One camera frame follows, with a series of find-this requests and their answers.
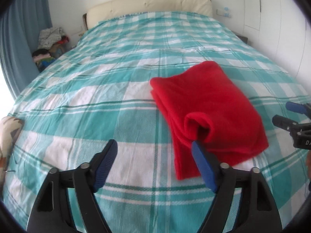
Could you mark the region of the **red knit sweater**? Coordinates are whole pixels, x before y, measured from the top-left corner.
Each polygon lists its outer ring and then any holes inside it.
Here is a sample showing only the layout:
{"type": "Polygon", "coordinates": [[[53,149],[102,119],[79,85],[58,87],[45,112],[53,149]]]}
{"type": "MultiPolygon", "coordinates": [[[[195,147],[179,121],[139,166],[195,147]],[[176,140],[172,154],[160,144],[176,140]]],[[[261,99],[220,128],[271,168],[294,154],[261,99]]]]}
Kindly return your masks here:
{"type": "Polygon", "coordinates": [[[261,116],[216,62],[202,62],[179,75],[152,78],[150,85],[171,132],[178,180],[200,175],[191,153],[196,140],[231,166],[268,148],[261,116]]]}

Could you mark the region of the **pile of clothes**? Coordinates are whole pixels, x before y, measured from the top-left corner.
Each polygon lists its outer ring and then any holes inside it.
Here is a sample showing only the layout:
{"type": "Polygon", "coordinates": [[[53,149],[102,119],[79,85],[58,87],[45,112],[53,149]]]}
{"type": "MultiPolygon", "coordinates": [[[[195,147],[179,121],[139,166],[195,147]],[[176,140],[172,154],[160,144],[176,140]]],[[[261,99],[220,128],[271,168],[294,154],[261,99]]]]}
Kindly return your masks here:
{"type": "Polygon", "coordinates": [[[33,61],[39,72],[43,72],[56,59],[58,51],[60,55],[65,53],[64,45],[69,42],[69,37],[62,27],[51,27],[40,31],[38,47],[32,53],[33,61]]]}

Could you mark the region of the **white wardrobe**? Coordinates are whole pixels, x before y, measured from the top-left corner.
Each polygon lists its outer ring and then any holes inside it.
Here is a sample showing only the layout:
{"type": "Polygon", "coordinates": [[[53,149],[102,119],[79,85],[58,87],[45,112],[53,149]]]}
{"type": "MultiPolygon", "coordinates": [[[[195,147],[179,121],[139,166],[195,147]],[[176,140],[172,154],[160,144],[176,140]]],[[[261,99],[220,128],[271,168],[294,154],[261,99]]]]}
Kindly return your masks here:
{"type": "Polygon", "coordinates": [[[310,24],[293,0],[244,0],[244,35],[259,52],[310,86],[310,24]]]}

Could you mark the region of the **patterned cream cushion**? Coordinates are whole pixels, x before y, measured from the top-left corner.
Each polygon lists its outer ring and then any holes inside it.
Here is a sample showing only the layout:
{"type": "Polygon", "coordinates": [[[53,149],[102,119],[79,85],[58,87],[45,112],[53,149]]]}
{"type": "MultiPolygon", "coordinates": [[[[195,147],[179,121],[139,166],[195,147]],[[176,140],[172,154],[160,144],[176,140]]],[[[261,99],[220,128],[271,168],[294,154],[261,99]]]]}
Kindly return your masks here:
{"type": "Polygon", "coordinates": [[[13,151],[13,147],[23,128],[24,121],[12,116],[1,119],[1,190],[3,189],[5,175],[13,151]]]}

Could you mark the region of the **teal white plaid bedspread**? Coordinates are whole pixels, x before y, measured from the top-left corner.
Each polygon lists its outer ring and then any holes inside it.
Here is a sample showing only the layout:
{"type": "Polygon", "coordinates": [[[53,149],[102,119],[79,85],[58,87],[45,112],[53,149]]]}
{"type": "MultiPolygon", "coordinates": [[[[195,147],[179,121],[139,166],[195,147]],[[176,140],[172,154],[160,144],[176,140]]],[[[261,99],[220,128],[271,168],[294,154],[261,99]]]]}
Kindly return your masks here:
{"type": "Polygon", "coordinates": [[[213,200],[201,178],[176,178],[167,123],[150,79],[217,62],[261,115],[269,147],[240,164],[258,167],[283,225],[308,196],[306,150],[293,147],[274,115],[307,122],[287,101],[310,101],[286,70],[217,20],[186,12],[117,17],[88,30],[73,50],[34,79],[10,115],[24,121],[6,175],[3,202],[26,227],[48,171],[74,169],[110,139],[118,155],[95,197],[113,232],[196,232],[213,200]]]}

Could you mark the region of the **blue window curtain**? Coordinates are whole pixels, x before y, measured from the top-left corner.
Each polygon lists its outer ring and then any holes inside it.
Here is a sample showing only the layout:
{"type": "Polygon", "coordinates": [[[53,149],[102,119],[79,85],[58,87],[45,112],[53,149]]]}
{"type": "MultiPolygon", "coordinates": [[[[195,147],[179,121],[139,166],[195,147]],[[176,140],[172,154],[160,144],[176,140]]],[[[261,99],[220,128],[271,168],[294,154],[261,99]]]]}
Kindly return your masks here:
{"type": "Polygon", "coordinates": [[[12,0],[1,15],[1,70],[14,99],[38,76],[32,53],[50,27],[48,0],[12,0]]]}

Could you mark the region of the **cream padded headboard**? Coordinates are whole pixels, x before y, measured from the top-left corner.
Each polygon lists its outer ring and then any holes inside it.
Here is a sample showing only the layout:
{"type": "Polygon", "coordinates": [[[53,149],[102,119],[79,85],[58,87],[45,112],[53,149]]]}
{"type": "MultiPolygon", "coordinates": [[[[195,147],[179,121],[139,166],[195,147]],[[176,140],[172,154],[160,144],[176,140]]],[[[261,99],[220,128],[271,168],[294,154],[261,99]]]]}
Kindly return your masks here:
{"type": "Polygon", "coordinates": [[[111,0],[94,6],[83,18],[87,30],[98,22],[133,13],[182,11],[213,16],[211,0],[111,0]]]}

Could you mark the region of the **wall socket plate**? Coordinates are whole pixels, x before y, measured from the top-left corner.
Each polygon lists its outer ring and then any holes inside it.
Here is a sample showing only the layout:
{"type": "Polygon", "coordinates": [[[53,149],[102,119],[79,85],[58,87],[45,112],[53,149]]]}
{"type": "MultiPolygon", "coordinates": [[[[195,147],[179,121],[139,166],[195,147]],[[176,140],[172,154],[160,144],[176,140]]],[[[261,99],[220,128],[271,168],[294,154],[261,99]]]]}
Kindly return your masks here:
{"type": "Polygon", "coordinates": [[[216,9],[216,14],[218,16],[226,17],[226,18],[231,18],[230,14],[230,9],[228,7],[224,7],[222,9],[216,9]]]}

